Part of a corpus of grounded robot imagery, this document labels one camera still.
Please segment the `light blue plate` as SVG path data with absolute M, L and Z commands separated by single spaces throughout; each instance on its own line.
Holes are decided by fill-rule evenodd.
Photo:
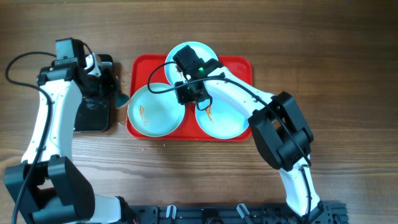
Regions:
M 213 58 L 218 60 L 217 55 L 215 54 L 215 52 L 207 45 L 201 43 L 201 42 L 184 42 L 181 44 L 178 44 L 176 47 L 174 47 L 169 54 L 167 55 L 165 61 L 166 62 L 173 62 L 173 56 L 182 48 L 184 48 L 186 45 L 190 46 L 195 53 L 197 54 L 197 56 L 199 58 L 202 58 L 205 62 L 209 61 L 209 59 Z M 180 82 L 180 81 L 184 81 L 186 82 L 186 80 L 184 79 L 183 75 L 181 72 L 178 72 L 177 68 L 176 68 L 176 64 L 175 63 L 170 63 L 168 65 L 164 66 L 164 71 L 165 71 L 165 76 L 168 80 L 168 82 L 174 86 L 176 82 Z
M 131 97 L 127 115 L 132 127 L 148 137 L 162 137 L 174 132 L 185 116 L 185 106 L 165 83 L 151 83 L 138 89 Z
M 249 127 L 247 119 L 223 100 L 213 97 L 195 106 L 195 118 L 199 127 L 217 139 L 232 139 L 240 136 Z

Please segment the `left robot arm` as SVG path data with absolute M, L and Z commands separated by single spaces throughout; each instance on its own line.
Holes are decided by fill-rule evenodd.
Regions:
M 137 223 L 120 196 L 96 195 L 72 161 L 75 119 L 84 99 L 94 105 L 114 98 L 117 108 L 130 102 L 121 91 L 109 55 L 96 55 L 81 40 L 57 40 L 50 66 L 40 70 L 34 88 L 40 104 L 30 144 L 21 163 L 8 167 L 4 183 L 14 200 L 11 221 L 26 223 Z

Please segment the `green scouring sponge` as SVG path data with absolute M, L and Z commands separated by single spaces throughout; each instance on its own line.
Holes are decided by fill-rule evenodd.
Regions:
M 124 93 L 118 93 L 115 96 L 115 107 L 117 109 L 123 108 L 123 107 L 127 106 L 130 101 L 131 101 L 131 98 L 128 95 L 126 95 Z

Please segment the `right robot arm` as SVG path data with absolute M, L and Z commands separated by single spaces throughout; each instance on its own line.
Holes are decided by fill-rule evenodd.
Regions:
M 189 45 L 180 47 L 171 58 L 186 79 L 175 84 L 179 103 L 216 97 L 242 114 L 259 154 L 279 171 L 287 205 L 303 222 L 312 222 L 320 214 L 321 202 L 310 173 L 313 133 L 293 96 L 258 90 L 219 60 L 201 58 Z

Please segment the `light blue plate top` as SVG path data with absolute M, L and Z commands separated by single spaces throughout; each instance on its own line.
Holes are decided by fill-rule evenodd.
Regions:
M 186 45 L 190 46 L 195 53 L 197 54 L 197 56 L 199 58 L 202 58 L 205 62 L 209 61 L 209 59 L 213 58 L 218 60 L 217 55 L 215 54 L 215 52 L 207 45 L 201 43 L 201 42 L 184 42 L 181 44 L 178 44 L 176 47 L 174 47 L 169 54 L 167 55 L 165 61 L 166 62 L 173 62 L 173 56 L 182 48 L 184 48 Z M 170 63 L 168 65 L 164 66 L 164 71 L 165 71 L 165 76 L 168 80 L 168 82 L 174 86 L 176 82 L 180 82 L 180 81 L 184 81 L 186 82 L 186 80 L 184 79 L 183 75 L 181 72 L 178 72 L 177 68 L 176 68 L 176 64 L 175 63 Z

